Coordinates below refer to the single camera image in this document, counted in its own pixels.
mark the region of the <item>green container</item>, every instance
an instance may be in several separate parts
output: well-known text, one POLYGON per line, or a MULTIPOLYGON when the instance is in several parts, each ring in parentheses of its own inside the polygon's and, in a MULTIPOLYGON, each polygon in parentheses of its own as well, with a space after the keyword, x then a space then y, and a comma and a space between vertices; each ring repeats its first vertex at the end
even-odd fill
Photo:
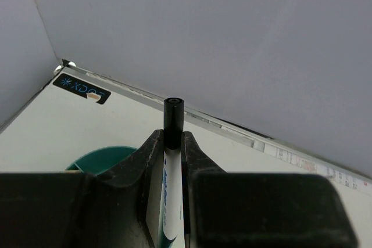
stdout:
POLYGON ((109 146, 97 149, 77 159, 67 170, 80 170, 99 175, 130 156, 136 150, 137 148, 128 146, 109 146))

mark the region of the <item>blue star symbol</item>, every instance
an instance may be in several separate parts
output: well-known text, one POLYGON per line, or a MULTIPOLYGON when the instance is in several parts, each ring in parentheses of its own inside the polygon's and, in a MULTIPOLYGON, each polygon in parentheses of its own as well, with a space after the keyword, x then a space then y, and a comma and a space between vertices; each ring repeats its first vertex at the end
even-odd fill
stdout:
POLYGON ((60 83, 64 86, 68 86, 71 82, 72 80, 70 80, 69 78, 64 78, 60 83))

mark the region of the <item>black marker cap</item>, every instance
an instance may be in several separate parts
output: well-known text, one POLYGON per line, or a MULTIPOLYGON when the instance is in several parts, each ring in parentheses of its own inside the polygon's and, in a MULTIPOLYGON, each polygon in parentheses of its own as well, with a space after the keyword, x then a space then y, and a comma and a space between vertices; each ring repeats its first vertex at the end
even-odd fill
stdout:
POLYGON ((181 147, 181 136, 184 130, 185 102, 180 98, 164 100, 164 144, 174 150, 181 147))

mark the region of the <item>white label strip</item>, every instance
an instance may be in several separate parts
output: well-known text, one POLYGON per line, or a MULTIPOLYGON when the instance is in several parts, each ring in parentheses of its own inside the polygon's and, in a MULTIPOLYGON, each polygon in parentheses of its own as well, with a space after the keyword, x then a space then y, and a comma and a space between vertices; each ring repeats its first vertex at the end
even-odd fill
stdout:
POLYGON ((337 169, 315 163, 309 159, 304 159, 298 154, 291 153, 287 150, 277 148, 269 144, 265 144, 264 152, 265 154, 269 154, 289 164, 302 168, 308 172, 322 175, 346 187, 372 196, 372 184, 359 178, 353 177, 350 174, 346 174, 345 172, 339 171, 337 169))

